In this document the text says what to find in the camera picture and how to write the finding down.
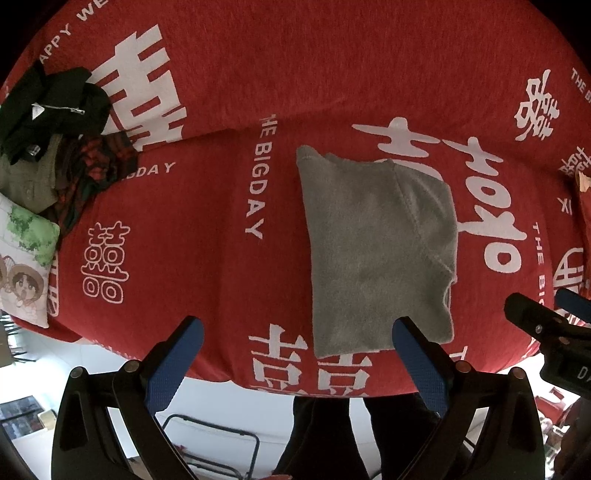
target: floor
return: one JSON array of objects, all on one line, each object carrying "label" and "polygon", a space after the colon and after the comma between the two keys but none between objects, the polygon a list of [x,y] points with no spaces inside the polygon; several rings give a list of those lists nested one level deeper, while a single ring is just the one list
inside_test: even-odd
[{"label": "floor", "polygon": [[[0,403],[27,395],[34,395],[44,408],[57,411],[70,370],[83,365],[90,373],[119,369],[126,361],[123,357],[100,346],[64,343],[41,335],[24,332],[23,342],[37,358],[34,364],[19,364],[0,370],[2,388]],[[538,375],[543,357],[527,359],[520,364],[527,372],[535,394],[549,392],[551,385]],[[577,397],[566,393],[567,403]],[[254,478],[268,475],[276,465],[293,425],[292,398],[253,390],[246,390],[232,382],[210,383],[190,378],[184,379],[172,403],[166,411],[157,414],[162,423],[168,415],[181,413],[198,419],[235,429],[256,433],[261,439],[261,449],[256,462]],[[469,435],[476,440],[478,423],[485,417],[478,412]],[[137,455],[134,444],[117,410],[111,411],[115,429],[127,457]],[[353,430],[360,453],[370,473],[379,468],[379,453],[370,427],[369,414],[361,399],[353,399],[350,407]],[[254,441],[234,434],[215,431],[207,427],[195,427],[182,420],[171,421],[167,428],[171,441],[183,445],[195,454],[230,464],[241,472],[248,470]]]}]

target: red bedsheet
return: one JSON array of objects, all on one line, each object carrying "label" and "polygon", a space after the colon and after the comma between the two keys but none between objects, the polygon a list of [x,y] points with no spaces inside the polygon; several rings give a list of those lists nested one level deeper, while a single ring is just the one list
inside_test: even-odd
[{"label": "red bedsheet", "polygon": [[59,322],[62,338],[142,357],[193,314],[206,328],[193,377],[411,391],[394,351],[313,355],[302,144],[420,163],[450,185],[455,359],[498,371],[533,353],[505,297],[553,307],[555,286],[583,281],[567,174],[591,163],[591,76],[525,0],[72,0],[3,92],[39,57],[48,72],[93,70],[114,102],[108,130],[143,149],[64,241],[46,334]]}]

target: folded cloth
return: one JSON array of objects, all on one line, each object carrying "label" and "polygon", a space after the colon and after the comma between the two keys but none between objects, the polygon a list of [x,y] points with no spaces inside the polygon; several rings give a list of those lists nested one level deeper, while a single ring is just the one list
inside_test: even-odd
[{"label": "folded cloth", "polygon": [[449,186],[392,161],[297,150],[310,235],[314,353],[392,349],[409,316],[433,342],[453,339],[457,221]]},{"label": "folded cloth", "polygon": [[17,205],[40,213],[57,201],[56,157],[62,136],[52,135],[39,162],[19,160],[10,165],[0,155],[0,193]]},{"label": "folded cloth", "polygon": [[67,186],[57,191],[57,202],[41,215],[60,226],[61,240],[72,231],[89,201],[137,170],[138,152],[125,132],[117,132],[67,138],[58,158],[58,176],[63,177],[65,169]]},{"label": "folded cloth", "polygon": [[86,83],[90,76],[82,67],[45,75],[36,61],[0,108],[0,153],[15,163],[52,134],[99,135],[111,102],[103,89]]}]

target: person's legs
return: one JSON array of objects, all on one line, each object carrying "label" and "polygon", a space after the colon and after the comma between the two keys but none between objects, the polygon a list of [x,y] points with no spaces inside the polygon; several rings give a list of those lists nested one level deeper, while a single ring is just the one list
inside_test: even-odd
[{"label": "person's legs", "polygon": [[[425,406],[418,393],[364,400],[382,459],[382,479],[396,480],[423,447],[439,417]],[[462,446],[451,476],[460,474],[469,458],[468,449]]]},{"label": "person's legs", "polygon": [[294,428],[274,474],[295,480],[368,480],[345,398],[294,399]]}]

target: black clamp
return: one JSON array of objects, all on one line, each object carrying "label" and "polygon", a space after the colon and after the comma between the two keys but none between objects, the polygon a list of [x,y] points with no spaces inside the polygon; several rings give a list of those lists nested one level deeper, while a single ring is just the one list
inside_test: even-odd
[{"label": "black clamp", "polygon": [[[556,305],[591,320],[591,301],[566,288],[556,292]],[[571,325],[563,316],[520,293],[505,302],[505,316],[540,343],[543,380],[591,400],[591,329]]]},{"label": "black clamp", "polygon": [[543,480],[544,445],[525,371],[508,375],[453,362],[407,317],[392,328],[392,341],[426,406],[439,425],[402,475],[403,480],[443,480],[462,448],[477,408],[489,407],[462,480]]},{"label": "black clamp", "polygon": [[187,317],[144,361],[117,372],[70,373],[54,434],[53,480],[138,480],[117,439],[108,407],[121,412],[129,435],[154,480],[195,480],[154,418],[170,404],[203,344],[203,325]]}]

